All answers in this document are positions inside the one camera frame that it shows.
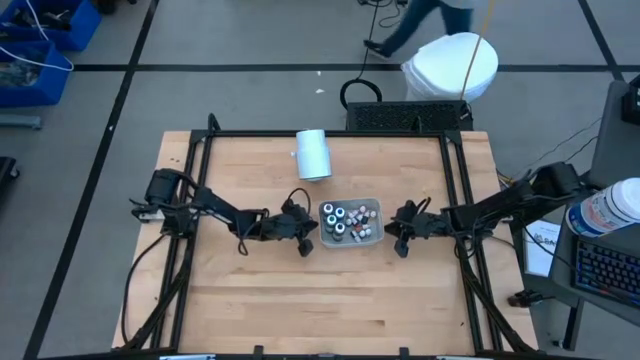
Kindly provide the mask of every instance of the black shoe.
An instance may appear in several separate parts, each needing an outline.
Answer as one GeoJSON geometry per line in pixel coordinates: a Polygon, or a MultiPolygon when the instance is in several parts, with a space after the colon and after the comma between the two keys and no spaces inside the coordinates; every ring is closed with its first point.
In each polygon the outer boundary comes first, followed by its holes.
{"type": "Polygon", "coordinates": [[[379,58],[379,59],[381,59],[381,60],[384,60],[384,61],[389,61],[389,60],[391,60],[391,59],[389,58],[389,56],[387,56],[387,55],[383,54],[383,53],[380,51],[380,48],[382,47],[382,45],[381,45],[381,44],[378,44],[378,43],[373,42],[373,41],[371,41],[371,40],[364,40],[364,46],[365,46],[367,49],[369,49],[369,54],[371,54],[371,55],[373,55],[373,56],[375,56],[375,57],[377,57],[377,58],[379,58]]]}

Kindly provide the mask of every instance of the blue storage bin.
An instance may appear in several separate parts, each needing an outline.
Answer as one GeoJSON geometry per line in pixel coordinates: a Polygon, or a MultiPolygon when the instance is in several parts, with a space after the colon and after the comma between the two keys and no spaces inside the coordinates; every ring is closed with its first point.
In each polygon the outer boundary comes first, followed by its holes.
{"type": "MultiPolygon", "coordinates": [[[[47,9],[65,9],[74,11],[71,18],[71,31],[54,30],[44,28],[49,40],[56,44],[58,50],[81,51],[86,49],[93,33],[100,25],[102,17],[89,0],[30,0],[31,5],[38,13],[38,9],[45,6],[47,9]]],[[[16,9],[26,9],[30,12],[25,0],[13,0],[0,15],[0,32],[7,33],[12,39],[17,40],[42,40],[37,28],[19,26],[4,26],[15,15],[16,9]]]]}
{"type": "MultiPolygon", "coordinates": [[[[28,53],[27,49],[33,49],[46,54],[45,64],[62,68],[70,67],[67,60],[56,50],[54,44],[49,41],[2,43],[0,46],[18,56],[28,53]]],[[[10,61],[14,61],[14,59],[4,52],[0,52],[0,62],[10,61]]],[[[0,107],[57,104],[60,101],[68,77],[68,71],[43,67],[35,84],[31,86],[0,87],[0,107]]]]}

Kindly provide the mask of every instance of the wooden table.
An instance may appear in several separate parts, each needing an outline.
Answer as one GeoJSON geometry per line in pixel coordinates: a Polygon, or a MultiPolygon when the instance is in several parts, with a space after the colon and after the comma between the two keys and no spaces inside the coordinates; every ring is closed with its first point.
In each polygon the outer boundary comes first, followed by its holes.
{"type": "MultiPolygon", "coordinates": [[[[188,139],[188,132],[165,133],[157,168],[182,170],[188,139]]],[[[499,190],[489,140],[484,132],[467,132],[463,141],[473,195],[479,201],[499,190]]],[[[330,199],[378,198],[387,220],[408,199],[418,202],[430,196],[431,212],[449,205],[436,139],[328,142],[333,176],[308,183],[298,179],[290,155],[295,138],[216,138],[206,185],[239,209],[267,207],[272,213],[301,186],[311,195],[315,219],[318,204],[330,199]]],[[[453,147],[450,153],[463,203],[453,147]]],[[[306,206],[302,196],[294,200],[306,206]]],[[[142,225],[136,254],[158,237],[159,229],[160,224],[142,225]]],[[[251,353],[255,345],[264,345],[268,354],[396,355],[399,347],[409,347],[412,355],[473,354],[453,239],[413,240],[409,257],[401,259],[390,236],[374,246],[352,249],[327,249],[318,236],[318,230],[311,234],[315,249],[307,258],[299,256],[295,240],[247,241],[245,257],[238,254],[237,239],[226,225],[202,218],[180,352],[251,353]]],[[[511,239],[503,225],[496,236],[511,239]]],[[[529,310],[512,308],[506,301],[523,289],[513,249],[491,239],[484,243],[497,306],[537,348],[529,310]]],[[[154,249],[133,276],[130,335],[156,303],[167,248],[168,241],[154,249]]],[[[485,312],[477,303],[484,345],[490,348],[485,312]]],[[[169,310],[165,334],[173,315],[169,310]]],[[[168,344],[168,336],[163,338],[168,344]]],[[[120,344],[117,330],[114,346],[120,344]]]]}

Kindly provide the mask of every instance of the plastic bottle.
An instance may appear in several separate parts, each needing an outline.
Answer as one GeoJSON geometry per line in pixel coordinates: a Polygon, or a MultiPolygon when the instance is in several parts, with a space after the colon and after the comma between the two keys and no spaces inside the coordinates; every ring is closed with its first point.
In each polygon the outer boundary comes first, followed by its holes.
{"type": "Polygon", "coordinates": [[[619,181],[569,208],[573,233],[596,238],[640,223],[640,178],[619,181]]]}

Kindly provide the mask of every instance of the black keyboard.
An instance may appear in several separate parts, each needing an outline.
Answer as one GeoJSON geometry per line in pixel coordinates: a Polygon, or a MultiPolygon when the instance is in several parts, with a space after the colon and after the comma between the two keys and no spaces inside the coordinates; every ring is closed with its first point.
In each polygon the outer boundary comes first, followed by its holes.
{"type": "Polygon", "coordinates": [[[574,260],[573,287],[640,308],[640,258],[578,239],[574,260]]]}

